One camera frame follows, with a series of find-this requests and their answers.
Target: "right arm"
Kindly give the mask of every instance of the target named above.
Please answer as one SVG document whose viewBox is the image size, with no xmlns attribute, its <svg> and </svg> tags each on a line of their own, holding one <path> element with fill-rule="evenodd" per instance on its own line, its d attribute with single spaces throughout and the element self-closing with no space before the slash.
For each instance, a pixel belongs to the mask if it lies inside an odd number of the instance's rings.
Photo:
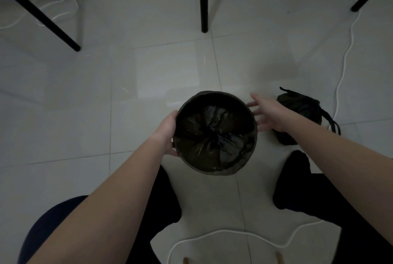
<svg viewBox="0 0 393 264">
<path fill-rule="evenodd" d="M 275 100 L 254 99 L 258 131 L 290 134 L 349 203 L 393 244 L 393 160 L 293 112 Z"/>
</svg>

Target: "trash bag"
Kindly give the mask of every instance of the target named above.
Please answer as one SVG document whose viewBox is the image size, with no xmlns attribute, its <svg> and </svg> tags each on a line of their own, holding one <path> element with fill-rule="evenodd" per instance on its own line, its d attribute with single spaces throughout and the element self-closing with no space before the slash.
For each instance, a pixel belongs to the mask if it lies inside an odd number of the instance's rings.
<svg viewBox="0 0 393 264">
<path fill-rule="evenodd" d="M 320 102 L 316 99 L 310 98 L 306 95 L 294 92 L 292 90 L 284 89 L 280 87 L 281 90 L 286 91 L 287 93 L 280 94 L 277 97 L 277 101 L 281 103 L 281 105 L 303 115 L 309 120 L 321 125 L 322 124 L 322 116 L 327 119 L 329 122 L 332 132 L 336 132 L 336 126 L 338 130 L 338 134 L 341 135 L 341 129 L 339 125 L 331 118 L 329 113 L 323 110 L 320 106 Z M 273 130 L 276 134 L 278 141 L 283 145 L 296 145 L 297 142 L 294 138 L 292 138 L 288 133 L 278 132 Z"/>
<path fill-rule="evenodd" d="M 232 175 L 254 151 L 257 124 L 249 108 L 234 95 L 203 91 L 180 108 L 173 142 L 179 156 L 194 170 Z"/>
</svg>

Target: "white wire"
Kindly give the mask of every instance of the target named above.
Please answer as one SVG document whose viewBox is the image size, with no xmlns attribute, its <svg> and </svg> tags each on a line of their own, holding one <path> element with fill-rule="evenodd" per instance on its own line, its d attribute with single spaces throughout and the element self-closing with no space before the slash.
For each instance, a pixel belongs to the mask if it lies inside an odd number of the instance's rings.
<svg viewBox="0 0 393 264">
<path fill-rule="evenodd" d="M 335 94 L 336 94 L 336 110 L 334 111 L 333 120 L 336 120 L 336 116 L 337 116 L 337 113 L 338 113 L 338 107 L 340 105 L 340 101 L 339 101 L 339 97 L 338 97 L 338 91 L 340 90 L 340 86 L 341 86 L 341 83 L 344 80 L 345 72 L 346 72 L 346 69 L 347 69 L 347 55 L 348 55 L 349 51 L 351 51 L 353 43 L 354 43 L 353 26 L 355 25 L 356 21 L 358 21 L 359 17 L 360 17 L 360 10 L 359 10 L 358 15 L 356 16 L 355 20 L 352 22 L 351 27 L 349 28 L 349 33 L 351 34 L 351 43 L 350 43 L 348 49 L 346 50 L 346 52 L 344 54 L 344 57 L 343 57 L 343 69 L 342 69 L 342 72 L 341 72 L 341 78 L 340 78 L 340 81 L 337 84 L 336 91 L 335 91 Z"/>
<path fill-rule="evenodd" d="M 50 2 L 50 3 L 47 3 L 47 4 L 43 5 L 43 6 L 40 7 L 39 9 L 42 11 L 43 9 L 45 9 L 45 8 L 47 8 L 47 7 L 49 7 L 49 6 L 53 5 L 53 4 L 62 3 L 62 2 L 65 2 L 65 1 L 66 1 L 66 0 L 57 0 L 57 1 L 54 1 L 54 2 Z M 76 12 L 78 11 L 78 9 L 79 9 L 79 6 L 78 6 L 78 3 L 76 2 L 76 0 L 74 0 L 74 2 L 75 2 L 75 4 L 76 4 L 76 10 L 75 10 L 75 13 L 76 13 Z M 58 15 L 56 15 L 55 17 L 52 17 L 52 21 L 55 20 L 56 18 L 59 18 L 59 17 L 61 17 L 61 16 L 63 16 L 63 15 L 66 15 L 66 14 L 71 14 L 71 12 L 65 12 L 65 13 L 58 14 Z M 22 16 L 19 17 L 17 20 L 15 20 L 13 23 L 11 23 L 11 24 L 9 24 L 9 25 L 6 25 L 6 26 L 3 26 L 3 27 L 0 27 L 0 29 L 7 29 L 7 28 L 13 27 L 13 26 L 16 25 L 17 23 L 19 23 L 19 21 L 21 21 L 22 18 L 24 18 L 26 15 L 27 15 L 27 10 L 25 10 L 24 13 L 22 14 Z M 42 23 L 39 22 L 38 20 L 37 20 L 37 24 L 38 24 L 39 26 L 45 26 L 44 24 L 42 24 Z"/>
<path fill-rule="evenodd" d="M 352 22 L 351 27 L 350 27 L 350 29 L 349 29 L 349 32 L 350 32 L 350 34 L 351 34 L 351 44 L 349 45 L 349 48 L 347 49 L 347 51 L 345 52 L 344 57 L 343 57 L 343 69 L 342 69 L 342 73 L 341 73 L 341 79 L 340 79 L 340 81 L 338 82 L 337 87 L 336 87 L 336 91 L 335 91 L 335 93 L 336 93 L 336 110 L 335 110 L 334 115 L 333 115 L 333 120 L 336 119 L 337 111 L 338 111 L 338 107 L 339 107 L 338 91 L 339 91 L 339 89 L 340 89 L 341 83 L 343 82 L 344 75 L 345 75 L 345 72 L 346 72 L 346 68 L 347 68 L 347 55 L 348 55 L 349 51 L 351 51 L 352 46 L 353 46 L 353 43 L 354 43 L 353 26 L 354 26 L 354 24 L 356 23 L 356 21 L 359 19 L 359 16 L 360 16 L 360 11 L 358 12 L 358 15 L 356 16 L 356 19 Z M 263 237 L 261 237 L 261 236 L 259 236 L 259 235 L 256 235 L 256 234 L 253 234 L 253 233 L 250 233 L 250 232 L 235 231 L 235 230 L 228 230 L 228 229 L 217 230 L 217 231 L 213 231 L 213 232 L 207 233 L 207 234 L 202 235 L 202 236 L 199 236 L 199 237 L 194 237 L 194 238 L 189 238 L 189 239 L 180 240 L 179 242 L 175 243 L 175 244 L 172 246 L 171 250 L 169 251 L 169 255 L 168 255 L 168 258 L 167 258 L 167 264 L 169 264 L 169 261 L 170 261 L 170 259 L 171 259 L 171 254 L 172 254 L 174 248 L 177 247 L 179 244 L 184 243 L 184 242 L 199 240 L 199 239 L 202 239 L 202 238 L 211 236 L 211 235 L 213 235 L 213 234 L 222 233 L 222 232 L 236 233 L 236 234 L 244 234 L 244 235 L 249 235 L 249 236 L 257 237 L 257 238 L 263 240 L 264 242 L 267 242 L 268 244 L 271 244 L 272 246 L 275 246 L 275 247 L 277 247 L 277 248 L 285 248 L 285 247 L 288 247 L 288 246 L 291 244 L 292 239 L 295 237 L 296 233 L 297 233 L 301 228 L 306 227 L 306 226 L 316 225 L 316 224 L 319 224 L 319 223 L 321 223 L 321 222 L 323 222 L 323 220 L 320 220 L 320 221 L 317 221 L 317 222 L 312 222 L 312 223 L 307 223 L 307 224 L 303 224 L 303 225 L 298 226 L 298 227 L 292 232 L 291 236 L 289 237 L 289 239 L 287 240 L 287 242 L 286 242 L 285 244 L 275 244 L 274 242 L 271 242 L 270 240 L 268 240 L 268 239 L 266 239 L 266 238 L 263 238 Z"/>
</svg>

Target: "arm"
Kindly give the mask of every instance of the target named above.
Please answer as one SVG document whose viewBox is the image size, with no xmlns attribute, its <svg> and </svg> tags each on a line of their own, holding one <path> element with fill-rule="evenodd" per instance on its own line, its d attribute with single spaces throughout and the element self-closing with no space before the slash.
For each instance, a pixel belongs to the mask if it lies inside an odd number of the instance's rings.
<svg viewBox="0 0 393 264">
<path fill-rule="evenodd" d="M 60 224 L 28 262 L 125 263 L 171 138 L 177 111 Z"/>
<path fill-rule="evenodd" d="M 393 244 L 393 160 L 344 139 L 274 100 L 251 94 L 259 106 L 258 131 L 290 134 L 334 186 L 390 244 Z"/>
</svg>

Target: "black shoe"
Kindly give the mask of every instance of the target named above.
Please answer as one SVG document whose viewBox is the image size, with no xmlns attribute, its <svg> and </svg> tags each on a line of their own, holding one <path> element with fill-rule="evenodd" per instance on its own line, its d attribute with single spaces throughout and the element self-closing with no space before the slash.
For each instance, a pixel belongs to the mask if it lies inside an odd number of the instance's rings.
<svg viewBox="0 0 393 264">
<path fill-rule="evenodd" d="M 292 152 L 278 177 L 273 194 L 274 205 L 278 209 L 285 209 L 293 187 L 300 186 L 299 182 L 309 174 L 311 171 L 307 155 L 300 150 Z"/>
</svg>

